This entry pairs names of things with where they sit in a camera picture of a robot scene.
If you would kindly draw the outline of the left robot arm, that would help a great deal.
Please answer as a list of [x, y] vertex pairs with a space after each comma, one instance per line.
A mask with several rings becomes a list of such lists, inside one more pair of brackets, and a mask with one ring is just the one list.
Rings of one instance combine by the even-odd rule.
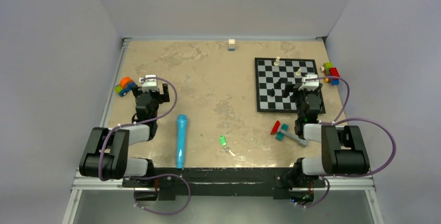
[[154, 183], [152, 160], [130, 157], [128, 148], [155, 137], [159, 105], [170, 102], [168, 85], [163, 84], [162, 88], [163, 93], [151, 90], [143, 92], [137, 87], [132, 89], [136, 103], [132, 126], [123, 126], [114, 131], [107, 127], [92, 129], [79, 164], [82, 176], [104, 181], [135, 177], [135, 181], [142, 187]]

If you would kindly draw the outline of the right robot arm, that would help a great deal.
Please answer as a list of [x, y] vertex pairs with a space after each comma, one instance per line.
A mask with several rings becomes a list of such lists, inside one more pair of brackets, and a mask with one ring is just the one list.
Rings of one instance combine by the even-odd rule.
[[315, 157], [296, 160], [293, 168], [281, 177], [288, 188], [308, 187], [323, 175], [364, 175], [370, 169], [366, 147], [357, 126], [337, 127], [319, 122], [323, 107], [321, 88], [307, 90], [288, 82], [282, 92], [296, 105], [294, 125], [296, 140], [300, 144], [316, 141], [321, 153]]

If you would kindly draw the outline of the green key tag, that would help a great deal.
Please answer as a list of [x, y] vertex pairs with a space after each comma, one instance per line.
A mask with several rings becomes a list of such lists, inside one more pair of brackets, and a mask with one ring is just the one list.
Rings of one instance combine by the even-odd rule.
[[226, 138], [224, 136], [220, 136], [219, 141], [220, 141], [222, 147], [225, 147], [227, 145]]

